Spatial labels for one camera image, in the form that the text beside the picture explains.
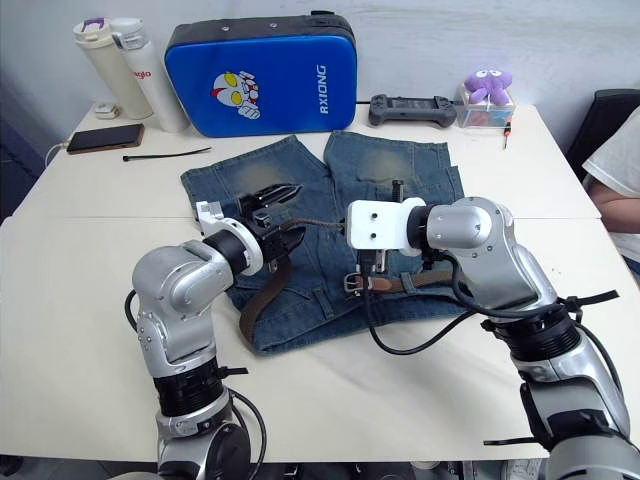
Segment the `denim shorts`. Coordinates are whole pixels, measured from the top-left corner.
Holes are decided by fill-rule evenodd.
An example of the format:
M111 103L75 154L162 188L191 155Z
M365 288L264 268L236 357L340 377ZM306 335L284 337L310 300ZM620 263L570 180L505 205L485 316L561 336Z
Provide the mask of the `denim shorts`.
M451 203L463 196L457 167L451 167L445 144L418 144L334 132L315 158L295 136L208 167L189 170L181 179L192 206L219 201L225 216L237 217L236 198L274 183L303 185L298 195L270 207L274 223L291 218L342 221L357 199L391 200L391 182L405 183L405 196L427 203ZM293 272L287 287L262 312L253 347L263 353L284 352L367 327L362 300L343 289L355 270L356 255L336 229L308 226L291 254ZM417 272L419 259L391 255L388 276ZM240 275L227 294L242 309L270 274ZM377 325L401 320L454 316L462 311L446 285L376 295Z

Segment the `belt buckle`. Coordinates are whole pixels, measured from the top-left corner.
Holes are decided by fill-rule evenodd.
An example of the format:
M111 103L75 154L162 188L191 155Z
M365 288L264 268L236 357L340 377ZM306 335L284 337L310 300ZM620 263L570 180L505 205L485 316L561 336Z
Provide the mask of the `belt buckle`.
M360 277L360 282L358 282L355 277ZM368 279L369 290L373 288L373 279L369 277ZM353 293L356 297L360 296L360 292L362 291L362 287L359 286L362 283L362 277L358 272L348 273L344 276L342 281L344 286L344 291L347 293Z

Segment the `bottle cap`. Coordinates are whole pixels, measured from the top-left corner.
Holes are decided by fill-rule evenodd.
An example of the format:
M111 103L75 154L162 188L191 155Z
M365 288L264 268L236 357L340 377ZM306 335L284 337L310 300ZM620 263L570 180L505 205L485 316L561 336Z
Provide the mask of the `bottle cap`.
M137 50L148 42L144 25L139 18L114 18L111 20L111 32L113 41L123 50Z
M100 48L113 44L109 20L106 18L89 18L73 27L76 43L82 48Z

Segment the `ultraman logo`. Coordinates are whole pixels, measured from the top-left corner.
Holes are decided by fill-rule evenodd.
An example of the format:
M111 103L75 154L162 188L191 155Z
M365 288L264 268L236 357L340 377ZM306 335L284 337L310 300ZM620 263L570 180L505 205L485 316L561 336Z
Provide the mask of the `ultraman logo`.
M251 73L226 71L213 81L211 96L221 104L235 108L238 115L257 120L260 118L259 91L256 77Z
M320 103L320 113L328 115L329 97L327 89L326 65L316 65L316 76L318 77L318 102Z

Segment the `smartphone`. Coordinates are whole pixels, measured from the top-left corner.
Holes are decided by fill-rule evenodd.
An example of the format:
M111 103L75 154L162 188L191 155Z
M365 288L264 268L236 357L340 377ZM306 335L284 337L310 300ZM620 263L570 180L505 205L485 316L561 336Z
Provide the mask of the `smartphone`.
M137 147L140 145L143 132L144 125L141 123L76 132L71 137L67 153L73 155L114 148Z

